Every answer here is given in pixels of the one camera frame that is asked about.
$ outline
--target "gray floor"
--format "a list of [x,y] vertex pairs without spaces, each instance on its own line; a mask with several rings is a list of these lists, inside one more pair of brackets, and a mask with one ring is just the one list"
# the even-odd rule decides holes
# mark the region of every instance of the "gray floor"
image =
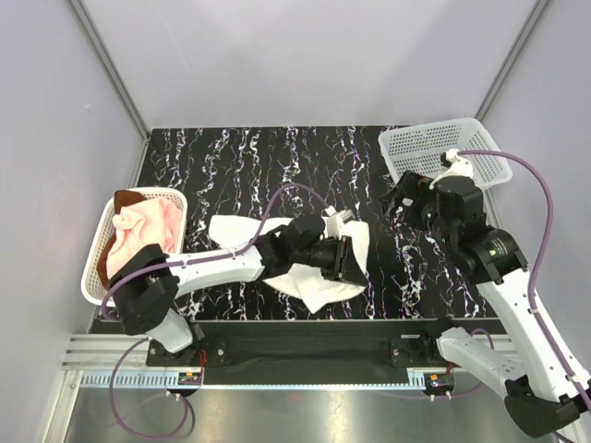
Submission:
[[[473,383],[466,380],[463,384]],[[458,386],[462,391],[469,386]],[[156,391],[119,390],[120,413],[137,408]],[[416,392],[398,392],[421,398]],[[171,441],[217,442],[438,442],[548,443],[552,437],[526,437],[495,394],[482,389],[456,401],[401,400],[387,392],[202,390],[190,397],[196,419]],[[162,398],[132,413],[126,422],[158,435],[173,429],[182,407]],[[106,389],[82,389],[66,441],[78,443],[145,441],[131,437],[111,415]]]

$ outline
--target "white cloth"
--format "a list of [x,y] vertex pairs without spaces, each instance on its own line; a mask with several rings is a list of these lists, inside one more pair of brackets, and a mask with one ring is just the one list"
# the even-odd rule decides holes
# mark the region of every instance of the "white cloth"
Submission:
[[[288,224],[291,220],[270,218],[265,222],[261,233],[267,233],[279,225]],[[254,236],[259,225],[260,221],[248,217],[214,215],[210,223],[210,238],[222,248],[243,245]],[[357,264],[365,273],[369,249],[368,224],[363,221],[350,221],[344,226],[342,234],[351,237]],[[286,274],[264,280],[264,282],[281,293],[303,300],[312,314],[327,303],[348,300],[365,289],[349,283],[325,280],[319,268],[298,264],[292,266]]]

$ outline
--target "white plastic basket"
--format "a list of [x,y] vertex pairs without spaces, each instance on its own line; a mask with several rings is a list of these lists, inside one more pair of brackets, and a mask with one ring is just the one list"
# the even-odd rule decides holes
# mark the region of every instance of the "white plastic basket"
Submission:
[[[177,191],[176,189],[169,189],[167,187],[136,187],[129,190],[139,192],[145,198],[168,198],[173,203],[175,203],[177,208],[183,211],[183,216],[181,217],[181,226],[175,248],[175,252],[180,253],[183,249],[185,226],[187,224],[187,199],[183,193]],[[104,207],[103,215],[101,216],[101,221],[99,221],[99,227],[94,234],[89,257],[86,260],[84,272],[82,273],[82,293],[84,294],[84,298],[94,305],[100,305],[104,296],[107,294],[103,288],[103,285],[101,284],[101,280],[99,279],[99,273],[96,270],[96,265],[99,262],[99,257],[101,256],[105,245],[109,241],[109,238],[111,238],[111,235],[115,233],[115,228],[113,226],[114,215],[115,199],[111,198]],[[113,300],[109,301],[108,306],[115,306]]]
[[[446,150],[500,150],[488,131],[474,118],[458,118],[427,125],[409,126],[381,133],[381,155],[394,183],[404,171],[435,178],[445,168],[440,156]],[[506,183],[513,177],[507,160],[490,155],[471,155],[474,182],[481,189]]]

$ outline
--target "black mounting bracket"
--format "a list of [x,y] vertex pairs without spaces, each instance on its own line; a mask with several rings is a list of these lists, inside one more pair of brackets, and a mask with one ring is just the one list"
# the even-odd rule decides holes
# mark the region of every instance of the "black mounting bracket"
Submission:
[[150,342],[146,366],[187,366],[221,367],[225,365],[228,354],[228,340],[223,337],[206,336],[179,353],[169,353],[156,340]]

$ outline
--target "white basket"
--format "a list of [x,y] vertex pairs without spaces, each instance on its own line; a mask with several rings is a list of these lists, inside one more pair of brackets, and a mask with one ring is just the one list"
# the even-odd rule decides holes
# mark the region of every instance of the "white basket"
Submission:
[[[183,211],[181,226],[175,247],[175,252],[180,253],[183,249],[185,226],[187,224],[187,199],[183,193],[167,187],[136,187],[129,190],[139,192],[145,198],[168,198],[175,203],[177,208]],[[84,266],[84,272],[82,273],[82,293],[84,294],[84,298],[94,305],[100,305],[103,302],[104,296],[107,294],[99,279],[96,265],[99,262],[99,257],[109,241],[109,238],[115,233],[115,228],[113,226],[113,216],[115,215],[114,200],[114,198],[111,198],[104,207],[103,215],[101,216],[101,221],[99,221],[99,227],[94,234],[89,257],[86,260],[86,266]],[[115,306],[113,300],[109,301],[108,306]]]
[[[435,178],[445,168],[440,156],[446,150],[500,150],[495,140],[474,118],[458,118],[427,125],[393,129],[378,138],[381,155],[394,183],[404,171]],[[471,155],[474,182],[481,189],[506,183],[513,177],[507,160],[491,155]]]

